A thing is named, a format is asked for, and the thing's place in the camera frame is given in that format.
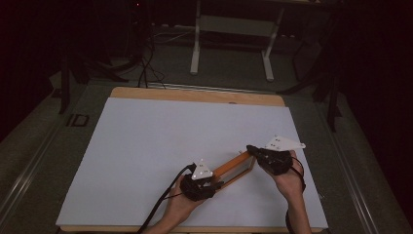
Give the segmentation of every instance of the black device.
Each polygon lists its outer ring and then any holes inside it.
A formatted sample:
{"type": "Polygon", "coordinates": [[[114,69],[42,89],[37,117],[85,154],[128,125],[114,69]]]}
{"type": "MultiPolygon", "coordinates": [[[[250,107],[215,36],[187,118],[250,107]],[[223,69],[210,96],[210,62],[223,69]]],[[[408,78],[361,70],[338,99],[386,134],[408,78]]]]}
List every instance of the black device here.
{"type": "Polygon", "coordinates": [[[247,145],[246,150],[256,157],[261,168],[274,176],[285,174],[292,167],[292,157],[289,151],[274,151],[253,145],[247,145]]]}
{"type": "Polygon", "coordinates": [[[219,181],[211,184],[212,176],[201,179],[193,179],[192,175],[195,171],[195,168],[196,165],[195,167],[189,169],[192,173],[185,175],[181,180],[179,187],[182,193],[194,202],[213,197],[216,190],[220,189],[224,182],[219,181]]]}

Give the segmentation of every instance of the right hand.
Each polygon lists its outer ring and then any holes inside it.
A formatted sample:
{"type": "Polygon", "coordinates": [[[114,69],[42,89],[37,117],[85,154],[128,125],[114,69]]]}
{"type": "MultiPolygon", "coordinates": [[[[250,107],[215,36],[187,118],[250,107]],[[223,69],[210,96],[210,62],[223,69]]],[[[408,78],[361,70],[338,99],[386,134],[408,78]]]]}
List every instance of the right hand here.
{"type": "MultiPolygon", "coordinates": [[[[295,151],[290,150],[291,157],[297,158],[295,151]]],[[[292,160],[292,167],[297,170],[301,175],[303,174],[304,170],[301,165],[298,163],[297,160],[292,160]]],[[[287,201],[291,201],[297,196],[302,196],[303,194],[303,184],[299,175],[294,172],[292,169],[288,170],[285,174],[282,175],[273,175],[267,172],[274,182],[277,185],[278,190],[284,196],[287,201]]]]}

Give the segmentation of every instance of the human hand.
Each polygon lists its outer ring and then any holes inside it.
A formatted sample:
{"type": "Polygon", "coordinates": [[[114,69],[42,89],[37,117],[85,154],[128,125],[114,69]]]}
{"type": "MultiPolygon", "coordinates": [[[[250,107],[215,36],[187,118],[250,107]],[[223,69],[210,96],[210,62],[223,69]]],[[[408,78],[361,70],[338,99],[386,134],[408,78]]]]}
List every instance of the human hand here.
{"type": "Polygon", "coordinates": [[[185,197],[185,195],[181,194],[182,191],[179,187],[179,184],[183,178],[183,175],[180,176],[176,181],[175,187],[170,191],[169,196],[175,197],[169,198],[167,209],[165,210],[164,216],[162,217],[162,219],[167,219],[168,221],[174,223],[175,226],[185,221],[189,217],[191,212],[205,201],[202,200],[194,202],[185,197]]]}
{"type": "MultiPolygon", "coordinates": [[[[297,155],[295,154],[295,151],[290,150],[289,152],[291,153],[291,157],[297,159],[297,155]]],[[[298,173],[302,175],[304,170],[301,167],[300,163],[295,159],[292,160],[292,167],[295,170],[297,170],[298,173]]],[[[291,200],[297,198],[297,196],[302,197],[303,184],[302,184],[301,178],[292,169],[288,170],[285,174],[281,174],[281,175],[273,175],[269,172],[267,173],[274,180],[274,182],[277,185],[278,190],[288,202],[291,202],[291,200]]]]}
{"type": "Polygon", "coordinates": [[[144,234],[170,233],[173,228],[185,221],[191,212],[205,201],[194,202],[185,197],[179,187],[182,179],[183,175],[176,181],[175,187],[170,190],[167,208],[161,220],[145,230],[144,234]]]}

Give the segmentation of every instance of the white paper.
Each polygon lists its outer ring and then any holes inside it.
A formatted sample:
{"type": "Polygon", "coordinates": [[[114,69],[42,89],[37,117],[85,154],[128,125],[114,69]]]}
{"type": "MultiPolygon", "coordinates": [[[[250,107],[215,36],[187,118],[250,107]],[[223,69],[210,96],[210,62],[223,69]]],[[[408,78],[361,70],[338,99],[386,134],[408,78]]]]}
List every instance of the white paper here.
{"type": "MultiPolygon", "coordinates": [[[[141,225],[186,165],[214,170],[279,135],[300,142],[287,107],[110,98],[56,224],[141,225]]],[[[326,228],[302,149],[312,227],[326,228]]],[[[164,212],[167,201],[153,217],[164,212]]],[[[199,206],[182,226],[285,226],[286,201],[258,166],[199,206]]]]}

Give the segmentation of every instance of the left hand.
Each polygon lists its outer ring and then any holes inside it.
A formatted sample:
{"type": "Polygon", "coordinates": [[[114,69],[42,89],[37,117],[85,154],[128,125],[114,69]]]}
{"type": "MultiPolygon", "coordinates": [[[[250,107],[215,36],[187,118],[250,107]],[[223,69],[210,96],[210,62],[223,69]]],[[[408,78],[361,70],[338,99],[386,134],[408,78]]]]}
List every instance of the left hand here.
{"type": "MultiPolygon", "coordinates": [[[[177,180],[175,187],[170,191],[169,196],[181,194],[182,191],[179,187],[183,175],[177,180]]],[[[162,219],[173,222],[176,226],[185,221],[192,211],[194,211],[200,204],[205,200],[194,202],[185,195],[177,195],[176,197],[171,197],[168,200],[167,209],[165,210],[162,219]]]]}

